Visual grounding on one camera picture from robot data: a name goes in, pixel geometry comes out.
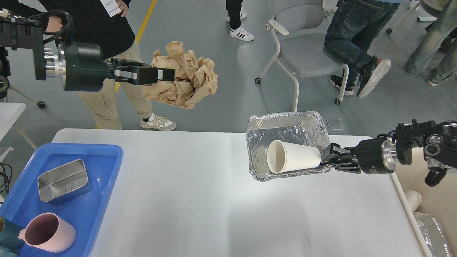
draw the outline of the black jacket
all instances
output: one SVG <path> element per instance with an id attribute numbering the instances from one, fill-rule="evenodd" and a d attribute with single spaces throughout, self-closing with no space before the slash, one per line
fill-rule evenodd
<path id="1" fill-rule="evenodd" d="M 127 19 L 117 14 L 109 17 L 100 0 L 39 0 L 46 10 L 62 9 L 74 22 L 73 40 L 98 44 L 107 59 L 125 52 L 135 40 Z M 6 8 L 15 15 L 29 17 L 40 14 L 17 0 L 0 0 L 0 9 Z"/>

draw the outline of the robotic arm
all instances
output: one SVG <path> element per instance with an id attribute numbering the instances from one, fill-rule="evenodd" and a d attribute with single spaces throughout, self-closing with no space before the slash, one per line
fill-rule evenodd
<path id="1" fill-rule="evenodd" d="M 457 168 L 457 121 L 436 124 L 435 121 L 411 124 L 399 123 L 388 134 L 361 141 L 355 147 L 341 148 L 330 143 L 324 150 L 323 163 L 339 171 L 366 174 L 393 173 L 396 163 L 410 165 L 411 149 L 424 148 L 424 160 L 429 173 L 425 183 L 436 186 L 447 171 Z"/>
<path id="2" fill-rule="evenodd" d="M 43 32 L 42 20 L 59 16 L 65 24 L 58 32 Z M 11 75 L 8 52 L 18 48 L 31 49 L 36 80 L 61 77 L 65 91 L 99 91 L 105 78 L 134 85 L 153 84 L 157 80 L 173 81 L 175 71 L 123 59 L 102 59 L 100 47 L 95 44 L 71 41 L 73 20 L 62 10 L 52 10 L 37 16 L 23 18 L 6 9 L 0 10 L 0 99 L 6 96 Z M 43 40 L 43 34 L 51 37 Z M 44 44 L 61 38 L 57 52 Z"/>

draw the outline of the blue plastic tray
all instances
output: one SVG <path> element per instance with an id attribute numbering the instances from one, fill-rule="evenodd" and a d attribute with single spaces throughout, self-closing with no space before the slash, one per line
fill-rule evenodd
<path id="1" fill-rule="evenodd" d="M 38 176 L 76 159 L 84 161 L 91 190 L 59 205 L 41 202 Z M 88 256 L 95 243 L 121 161 L 122 149 L 117 145 L 49 143 L 39 147 L 0 207 L 0 215 L 25 227 L 35 216 L 54 212 L 74 226 L 76 239 L 70 248 L 57 254 L 24 244 L 19 250 L 20 256 Z"/>

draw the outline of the hand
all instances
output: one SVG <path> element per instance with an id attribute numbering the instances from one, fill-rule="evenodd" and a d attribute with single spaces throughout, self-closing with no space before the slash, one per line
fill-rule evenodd
<path id="1" fill-rule="evenodd" d="M 46 32 L 57 32 L 61 30 L 63 27 L 62 20 L 57 16 L 49 17 L 48 27 L 46 28 Z"/>
<path id="2" fill-rule="evenodd" d="M 121 9 L 121 11 L 119 12 L 121 13 L 121 17 L 125 17 L 125 15 L 127 15 L 128 6 L 122 0 L 116 0 L 116 2 L 119 8 Z"/>

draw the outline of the white card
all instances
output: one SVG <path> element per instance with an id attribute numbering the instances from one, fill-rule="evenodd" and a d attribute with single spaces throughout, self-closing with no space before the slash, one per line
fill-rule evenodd
<path id="1" fill-rule="evenodd" d="M 115 16 L 121 11 L 115 0 L 100 0 L 100 2 L 103 4 L 110 17 Z"/>

